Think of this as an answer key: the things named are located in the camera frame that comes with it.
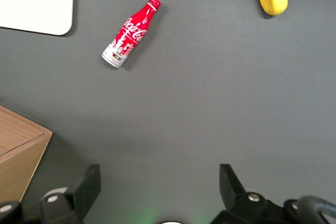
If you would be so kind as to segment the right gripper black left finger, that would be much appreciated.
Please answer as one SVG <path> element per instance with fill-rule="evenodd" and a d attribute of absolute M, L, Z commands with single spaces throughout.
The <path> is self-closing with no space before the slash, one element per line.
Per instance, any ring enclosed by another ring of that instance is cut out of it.
<path fill-rule="evenodd" d="M 44 195 L 39 201 L 41 223 L 83 223 L 100 192 L 100 165 L 91 164 L 69 187 Z"/>

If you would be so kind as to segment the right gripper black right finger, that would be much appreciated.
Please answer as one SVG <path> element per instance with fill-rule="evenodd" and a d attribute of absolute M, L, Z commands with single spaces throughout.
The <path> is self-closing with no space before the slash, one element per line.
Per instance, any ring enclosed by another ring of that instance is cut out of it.
<path fill-rule="evenodd" d="M 247 192 L 230 164 L 219 167 L 219 192 L 225 206 L 212 223 L 288 223 L 285 211 L 262 195 Z"/>

